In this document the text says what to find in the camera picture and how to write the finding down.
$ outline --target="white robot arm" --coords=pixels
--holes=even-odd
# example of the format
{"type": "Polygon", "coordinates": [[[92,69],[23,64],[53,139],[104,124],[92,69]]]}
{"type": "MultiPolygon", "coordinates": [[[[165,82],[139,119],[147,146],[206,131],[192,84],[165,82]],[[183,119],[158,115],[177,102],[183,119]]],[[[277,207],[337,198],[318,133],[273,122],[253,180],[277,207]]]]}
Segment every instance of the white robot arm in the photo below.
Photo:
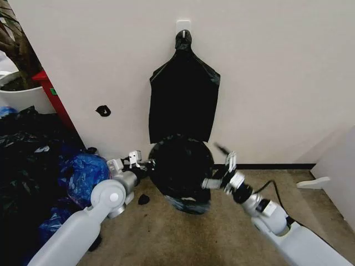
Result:
{"type": "Polygon", "coordinates": [[[220,180],[219,185],[216,181],[205,180],[204,186],[224,188],[228,195],[232,195],[234,201],[251,216],[255,227],[277,247],[290,265],[352,265],[317,234],[292,219],[279,204],[263,198],[253,191],[251,186],[245,184],[244,175],[236,171],[235,152],[228,154],[226,168],[226,176],[224,180],[220,180]]]}
{"type": "Polygon", "coordinates": [[[92,206],[75,212],[29,262],[29,266],[74,266],[100,233],[106,218],[120,215],[134,197],[136,174],[123,172],[120,159],[107,162],[112,179],[98,183],[91,194],[92,206]]]}

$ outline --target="black garbage bag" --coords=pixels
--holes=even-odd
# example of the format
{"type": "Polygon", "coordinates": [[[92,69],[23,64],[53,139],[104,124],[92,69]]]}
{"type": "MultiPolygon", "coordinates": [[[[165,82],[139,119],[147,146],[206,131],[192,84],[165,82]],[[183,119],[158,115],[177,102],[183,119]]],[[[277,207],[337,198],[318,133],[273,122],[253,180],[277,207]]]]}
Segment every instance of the black garbage bag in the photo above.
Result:
{"type": "Polygon", "coordinates": [[[31,106],[0,119],[3,265],[19,265],[37,250],[38,226],[50,217],[53,203],[66,195],[57,183],[60,164],[83,149],[57,114],[39,114],[31,106]]]}
{"type": "Polygon", "coordinates": [[[208,141],[214,122],[220,74],[191,49],[188,30],[176,36],[176,52],[150,78],[150,142],[182,134],[208,141]]]}
{"type": "Polygon", "coordinates": [[[212,177],[214,161],[206,145],[183,135],[158,142],[150,151],[155,160],[150,178],[165,198],[178,210],[203,214],[210,208],[210,190],[203,190],[205,178],[212,177]]]}

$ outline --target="black debris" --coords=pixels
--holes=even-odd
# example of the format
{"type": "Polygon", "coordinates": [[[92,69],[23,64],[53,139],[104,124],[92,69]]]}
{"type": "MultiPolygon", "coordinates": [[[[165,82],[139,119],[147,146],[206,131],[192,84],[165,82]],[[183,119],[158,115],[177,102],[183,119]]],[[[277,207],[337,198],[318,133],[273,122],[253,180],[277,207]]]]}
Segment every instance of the black debris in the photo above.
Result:
{"type": "Polygon", "coordinates": [[[146,194],[142,194],[138,199],[139,205],[145,205],[150,201],[150,198],[146,194]]]}

